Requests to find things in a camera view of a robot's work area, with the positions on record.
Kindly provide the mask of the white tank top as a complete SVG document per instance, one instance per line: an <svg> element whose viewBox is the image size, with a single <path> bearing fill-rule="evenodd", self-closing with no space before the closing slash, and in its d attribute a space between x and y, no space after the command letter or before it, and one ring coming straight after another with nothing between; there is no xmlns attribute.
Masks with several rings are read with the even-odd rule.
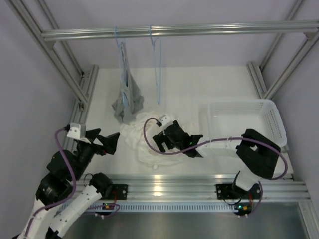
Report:
<svg viewBox="0 0 319 239"><path fill-rule="evenodd" d="M183 131L188 134L197 134L193 123L181 119L176 114L161 111L138 113L135 116L134 121L120 126L120 134L124 138L124 145L126 148L133 151L134 158L137 162L153 170L183 164L187 159L187 156L183 154L172 156L161 155L150 148L153 147L158 150L158 147L153 140L153 136L159 134L161 128L156 125L155 120L149 121L146 127L144 127L144 123L151 117L158 119L163 115L167 115L171 119L177 120Z"/></svg>

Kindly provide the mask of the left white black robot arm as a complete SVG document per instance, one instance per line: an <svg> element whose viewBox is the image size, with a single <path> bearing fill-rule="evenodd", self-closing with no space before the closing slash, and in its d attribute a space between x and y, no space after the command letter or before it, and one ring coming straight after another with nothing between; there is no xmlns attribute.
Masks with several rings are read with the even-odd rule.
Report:
<svg viewBox="0 0 319 239"><path fill-rule="evenodd" d="M61 132L70 133L75 128L68 125L59 129L54 138L58 151L47 165L48 174L41 180L35 193L31 215L17 239L61 239L70 226L100 199L117 200L112 180L103 173L92 175L85 189L62 212L58 209L70 200L76 191L76 183L91 163L94 155L114 155L120 133L101 136L101 129L80 130L77 133L76 151L64 150L58 140Z"/></svg>

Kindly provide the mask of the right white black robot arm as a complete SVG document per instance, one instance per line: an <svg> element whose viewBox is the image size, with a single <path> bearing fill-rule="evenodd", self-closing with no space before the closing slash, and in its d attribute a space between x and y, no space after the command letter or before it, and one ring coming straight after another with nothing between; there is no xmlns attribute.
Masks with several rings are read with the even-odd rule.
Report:
<svg viewBox="0 0 319 239"><path fill-rule="evenodd" d="M244 167L240 169L230 187L235 198L243 198L259 183L260 179L273 180L281 149L271 140L254 129L245 130L240 137L209 139L201 134L186 133L174 120L158 120L162 130L152 137L162 155L184 154L190 158L226 156L239 159Z"/></svg>

